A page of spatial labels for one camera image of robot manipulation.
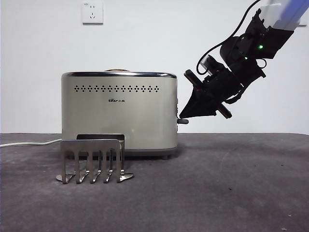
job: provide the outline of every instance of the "toaster brand logo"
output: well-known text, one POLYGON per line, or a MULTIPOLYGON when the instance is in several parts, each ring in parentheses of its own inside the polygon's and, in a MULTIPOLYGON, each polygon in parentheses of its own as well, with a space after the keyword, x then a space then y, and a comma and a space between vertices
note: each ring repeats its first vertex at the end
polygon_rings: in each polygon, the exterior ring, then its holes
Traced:
POLYGON ((114 99, 114 98, 112 98, 112 99, 108 99, 108 102, 118 102, 118 103, 120 103, 120 102, 126 102, 126 101, 123 100, 123 99, 114 99))

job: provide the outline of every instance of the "stainless steel toaster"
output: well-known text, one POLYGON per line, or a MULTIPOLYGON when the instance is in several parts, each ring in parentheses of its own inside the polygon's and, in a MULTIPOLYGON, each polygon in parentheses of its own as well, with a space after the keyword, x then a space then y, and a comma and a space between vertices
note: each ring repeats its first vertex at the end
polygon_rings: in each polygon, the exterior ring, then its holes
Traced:
POLYGON ((177 147, 177 77, 160 72, 62 75, 62 140, 121 134, 126 155, 165 155, 177 147))

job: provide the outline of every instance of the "metal toast rack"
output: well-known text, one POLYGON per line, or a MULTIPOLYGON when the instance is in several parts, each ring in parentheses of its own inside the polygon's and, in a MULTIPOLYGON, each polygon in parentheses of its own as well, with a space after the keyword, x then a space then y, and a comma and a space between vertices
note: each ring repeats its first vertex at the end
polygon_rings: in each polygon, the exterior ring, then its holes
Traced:
POLYGON ((76 183, 80 184, 88 176, 90 183, 96 182, 99 175, 103 176, 103 183, 108 183, 111 176, 116 176, 117 183, 134 177, 133 173, 125 173, 125 141, 112 139, 85 139, 65 140, 61 142, 62 174, 56 179, 63 184, 76 177, 76 183), (67 173, 68 158, 74 155, 74 171, 67 173), (113 169, 113 158, 116 157, 115 169, 113 169), (86 159, 85 170, 81 164, 86 159))

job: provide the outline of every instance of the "dark gray mat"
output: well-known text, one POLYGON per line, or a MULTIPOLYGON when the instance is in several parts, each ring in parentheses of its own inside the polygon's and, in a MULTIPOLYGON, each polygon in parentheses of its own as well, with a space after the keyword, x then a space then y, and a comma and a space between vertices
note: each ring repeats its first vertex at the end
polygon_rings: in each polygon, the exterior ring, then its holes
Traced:
POLYGON ((309 231, 306 135, 180 134, 173 159, 128 160, 136 177, 121 184, 63 185, 60 164, 59 143, 1 149, 2 231, 309 231))

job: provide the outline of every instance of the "electrical outlet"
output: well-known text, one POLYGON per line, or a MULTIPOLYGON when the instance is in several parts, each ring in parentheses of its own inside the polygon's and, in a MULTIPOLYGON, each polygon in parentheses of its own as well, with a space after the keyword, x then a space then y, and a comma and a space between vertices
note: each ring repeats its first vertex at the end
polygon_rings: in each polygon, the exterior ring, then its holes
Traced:
POLYGON ((85 1, 82 4, 83 24, 103 24, 103 3, 101 1, 85 1))

